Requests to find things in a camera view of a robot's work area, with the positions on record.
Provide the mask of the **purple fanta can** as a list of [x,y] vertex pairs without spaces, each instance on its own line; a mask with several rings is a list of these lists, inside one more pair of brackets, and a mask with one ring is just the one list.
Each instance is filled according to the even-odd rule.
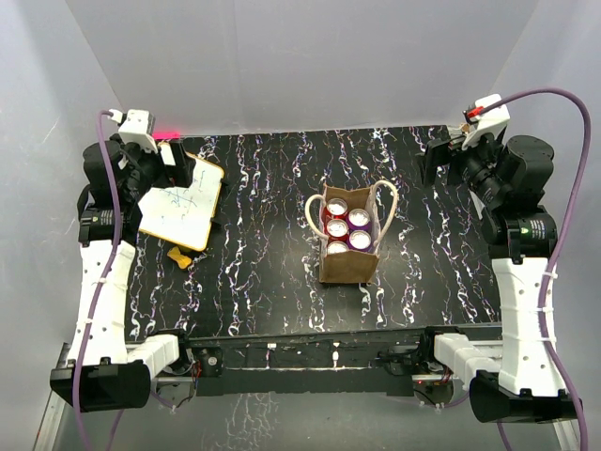
[[371,216],[364,209],[353,209],[347,215],[347,224],[350,230],[369,231],[371,229]]
[[332,241],[329,242],[326,247],[326,255],[342,254],[349,250],[347,244],[344,241]]
[[369,253],[372,249],[371,235],[364,230],[354,230],[348,235],[347,246],[350,250]]

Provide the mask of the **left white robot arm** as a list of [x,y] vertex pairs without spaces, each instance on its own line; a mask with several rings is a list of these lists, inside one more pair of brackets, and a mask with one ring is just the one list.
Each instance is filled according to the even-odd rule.
[[178,141],[147,153],[117,135],[83,152],[88,183],[77,202],[83,279],[75,333],[64,366],[50,385],[76,412],[137,409],[163,371],[187,374],[193,351],[184,333],[152,334],[133,350],[125,343],[131,266],[143,214],[140,201],[153,188],[187,188],[193,159]]

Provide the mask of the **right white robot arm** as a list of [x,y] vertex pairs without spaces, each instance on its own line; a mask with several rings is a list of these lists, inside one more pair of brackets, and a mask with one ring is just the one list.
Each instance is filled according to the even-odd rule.
[[432,373],[447,367],[457,376],[482,423],[574,419],[581,402],[548,353],[555,336],[547,265],[559,234],[540,201],[554,150],[528,135],[504,141],[487,133],[473,148],[462,143],[430,141],[419,166],[424,186],[445,166],[448,183],[465,184],[483,204],[482,234],[501,302],[501,356],[486,356],[456,327],[430,326],[420,337],[420,365]]

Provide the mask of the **red cola can front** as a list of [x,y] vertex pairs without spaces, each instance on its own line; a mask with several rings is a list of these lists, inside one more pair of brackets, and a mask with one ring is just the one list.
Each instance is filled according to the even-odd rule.
[[325,225],[325,232],[331,241],[346,241],[349,234],[347,222],[344,219],[330,219]]

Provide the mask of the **brown canvas tote bag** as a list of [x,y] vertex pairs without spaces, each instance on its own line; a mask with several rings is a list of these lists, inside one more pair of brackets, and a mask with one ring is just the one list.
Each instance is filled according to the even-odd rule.
[[[376,194],[378,189],[386,188],[392,196],[392,205],[381,221],[378,217]],[[347,202],[348,212],[353,209],[366,210],[372,220],[371,229],[367,231],[372,238],[372,249],[369,253],[348,250],[342,254],[326,255],[326,247],[332,242],[325,232],[325,225],[331,218],[324,217],[324,207],[328,200],[339,197]],[[318,237],[319,248],[319,281],[323,284],[368,284],[375,274],[379,263],[378,249],[392,222],[399,200],[397,189],[389,181],[382,179],[376,183],[356,190],[346,190],[325,185],[321,194],[314,194],[304,205],[307,224]]]

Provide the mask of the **purple Fanta can front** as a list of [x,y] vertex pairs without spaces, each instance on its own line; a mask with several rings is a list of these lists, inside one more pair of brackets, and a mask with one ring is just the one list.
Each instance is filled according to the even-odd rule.
[[347,224],[350,230],[369,231],[371,229],[371,216],[364,209],[353,209],[347,215]]

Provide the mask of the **red cola can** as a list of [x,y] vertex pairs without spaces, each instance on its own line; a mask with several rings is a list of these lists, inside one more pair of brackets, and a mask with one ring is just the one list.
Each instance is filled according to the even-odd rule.
[[349,234],[347,222],[344,219],[330,219],[325,225],[325,232],[331,241],[346,241]]
[[325,204],[324,217],[331,219],[345,219],[348,214],[347,202],[339,197],[328,200]]

